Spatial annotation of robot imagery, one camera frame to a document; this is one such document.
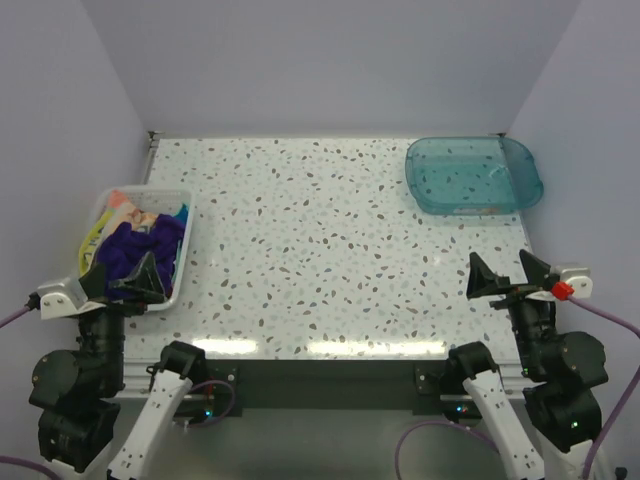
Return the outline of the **purple towel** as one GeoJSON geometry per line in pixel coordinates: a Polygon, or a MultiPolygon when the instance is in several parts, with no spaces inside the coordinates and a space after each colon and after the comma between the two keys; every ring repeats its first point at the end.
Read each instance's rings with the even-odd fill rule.
{"type": "Polygon", "coordinates": [[[105,266],[106,282],[128,277],[144,255],[151,252],[164,292],[169,296],[173,290],[175,261],[184,232],[184,222],[165,214],[158,216],[148,233],[133,231],[129,222],[121,223],[104,240],[97,254],[97,262],[105,266]]]}

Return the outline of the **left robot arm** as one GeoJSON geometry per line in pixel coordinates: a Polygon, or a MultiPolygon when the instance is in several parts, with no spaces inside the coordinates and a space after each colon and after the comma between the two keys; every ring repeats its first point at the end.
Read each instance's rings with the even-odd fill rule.
{"type": "Polygon", "coordinates": [[[124,445],[109,453],[120,412],[113,399],[124,388],[125,320],[165,298],[155,257],[146,253],[132,272],[108,281],[94,265],[82,277],[66,277],[32,294],[42,319],[74,318],[75,350],[43,356],[32,373],[31,405],[41,409],[41,456],[64,479],[144,479],[160,442],[187,393],[208,379],[203,350],[174,341],[151,366],[147,401],[124,445]]]}

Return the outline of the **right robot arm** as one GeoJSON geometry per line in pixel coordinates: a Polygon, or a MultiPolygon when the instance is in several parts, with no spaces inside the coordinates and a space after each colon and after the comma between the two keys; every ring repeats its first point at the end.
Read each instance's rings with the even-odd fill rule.
{"type": "Polygon", "coordinates": [[[500,367],[476,341],[449,351],[439,381],[442,392],[466,393],[493,438],[510,479],[589,479],[602,431],[602,412],[592,390],[607,382],[603,344],[583,331],[556,329],[559,301],[587,299],[589,268],[551,266],[526,250],[519,253],[526,280],[494,273],[477,253],[469,256],[468,299],[490,297],[508,312],[522,366],[532,381],[522,390],[540,445],[533,446],[508,403],[500,367]]]}

